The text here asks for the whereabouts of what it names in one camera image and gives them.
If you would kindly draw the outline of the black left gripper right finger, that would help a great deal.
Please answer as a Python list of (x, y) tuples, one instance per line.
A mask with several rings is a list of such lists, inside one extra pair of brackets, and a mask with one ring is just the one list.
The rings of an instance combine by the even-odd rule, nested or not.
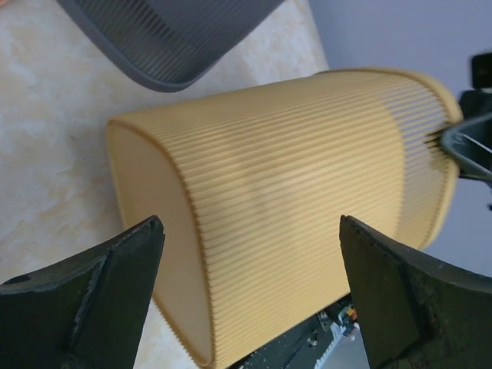
[(489, 368), (491, 279), (351, 216), (339, 238), (372, 368)]

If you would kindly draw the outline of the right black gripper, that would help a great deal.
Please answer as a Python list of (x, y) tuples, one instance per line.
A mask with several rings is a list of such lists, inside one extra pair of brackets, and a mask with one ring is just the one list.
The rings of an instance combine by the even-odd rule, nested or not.
[(441, 147), (467, 179), (491, 179), (491, 53), (470, 58), (471, 89), (459, 105), (466, 120), (445, 129)]

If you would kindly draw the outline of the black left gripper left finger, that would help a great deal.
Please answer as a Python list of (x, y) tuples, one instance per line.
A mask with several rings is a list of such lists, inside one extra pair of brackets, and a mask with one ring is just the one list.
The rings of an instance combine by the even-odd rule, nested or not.
[(156, 216), (1, 285), (3, 368), (131, 368), (164, 244)]

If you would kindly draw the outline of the yellow slatted waste bin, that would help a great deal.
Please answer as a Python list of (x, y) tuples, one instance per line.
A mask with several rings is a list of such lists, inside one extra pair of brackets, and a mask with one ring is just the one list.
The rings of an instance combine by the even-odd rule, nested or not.
[(225, 368), (349, 292), (339, 221), (412, 248), (437, 236), (459, 170), (434, 78), (331, 70), (111, 118), (125, 227), (156, 215), (154, 299), (193, 361)]

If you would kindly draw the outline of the grey slatted waste bin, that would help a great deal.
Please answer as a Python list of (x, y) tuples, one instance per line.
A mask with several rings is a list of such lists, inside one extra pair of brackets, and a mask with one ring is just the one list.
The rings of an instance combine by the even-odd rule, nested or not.
[(125, 75), (159, 92), (194, 84), (279, 0), (67, 0), (60, 6)]

